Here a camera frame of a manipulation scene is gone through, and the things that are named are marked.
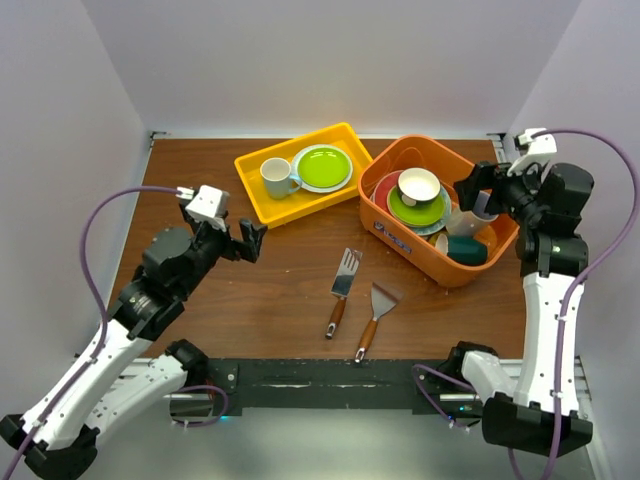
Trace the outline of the red and teal plate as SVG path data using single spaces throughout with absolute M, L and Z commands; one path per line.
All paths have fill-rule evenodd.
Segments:
M 380 207 L 381 209 L 383 209 L 386 213 L 388 213 L 393 219 L 396 219 L 391 212 L 389 211 L 388 207 L 387 207 L 387 196 L 389 194 L 389 192 L 392 190 L 393 187 L 397 188 L 397 180 L 398 177 L 400 175 L 402 171 L 401 170 L 396 170 L 396 171 L 392 171 L 391 173 L 387 174 L 385 177 L 383 177 L 377 184 L 377 186 L 374 189 L 374 192 L 371 196 L 371 200 L 373 201 L 373 203 L 375 205 L 377 205 L 378 207 Z M 441 190 L 445 190 L 444 196 L 445 196 L 445 200 L 446 200 L 446 213 L 444 215 L 444 217 L 439 220 L 438 222 L 426 226 L 426 227 L 415 227 L 415 226 L 410 226 L 410 225 L 406 225 L 405 223 L 399 221 L 402 225 L 408 227 L 410 230 L 412 230 L 416 235 L 419 236 L 429 236 L 432 235 L 438 231 L 440 231 L 441 229 L 444 228 L 446 221 L 448 220 L 451 211 L 452 211 L 452 204 L 451 204 L 451 199 L 449 196 L 448 191 L 444 188 L 441 187 Z

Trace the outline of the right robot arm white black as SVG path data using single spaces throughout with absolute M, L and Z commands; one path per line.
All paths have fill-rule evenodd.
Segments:
M 576 228 L 593 187 L 590 173 L 566 163 L 516 174 L 506 164 L 480 163 L 454 184 L 463 208 L 487 190 L 487 212 L 506 214 L 519 227 L 526 329 L 518 378 L 509 377 L 494 349 L 464 341 L 440 367 L 452 390 L 478 395 L 489 444 L 560 457 L 592 439 L 592 424 L 579 416 L 574 353 L 589 256 Z

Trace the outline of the beige purple cup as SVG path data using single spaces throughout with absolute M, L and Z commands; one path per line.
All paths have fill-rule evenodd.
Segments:
M 445 224 L 446 232 L 453 236 L 473 237 L 490 225 L 498 216 L 486 212 L 489 199 L 488 192 L 480 191 L 470 210 L 463 211 L 459 206 L 455 207 Z

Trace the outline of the white cup green handle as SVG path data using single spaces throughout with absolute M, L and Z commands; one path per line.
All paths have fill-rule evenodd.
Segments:
M 443 255 L 466 266 L 480 266 L 488 259 L 487 246 L 471 237 L 441 234 L 434 246 Z

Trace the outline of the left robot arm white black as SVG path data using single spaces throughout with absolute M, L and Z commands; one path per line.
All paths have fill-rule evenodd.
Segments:
M 266 226 L 226 217 L 197 219 L 182 210 L 187 228 L 159 232 L 132 281 L 112 305 L 85 351 L 52 390 L 22 414 L 5 416 L 2 438 L 41 479 L 77 479 L 115 430 L 162 396 L 205 388 L 208 358 L 187 340 L 170 344 L 147 370 L 116 386 L 120 374 L 184 311 L 189 296 L 221 258 L 257 261 Z

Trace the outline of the small white dish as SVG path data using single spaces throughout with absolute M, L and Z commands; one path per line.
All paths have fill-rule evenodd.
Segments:
M 414 207 L 434 201 L 440 193 L 441 183 L 431 171 L 413 167 L 400 173 L 397 188 L 402 202 Z

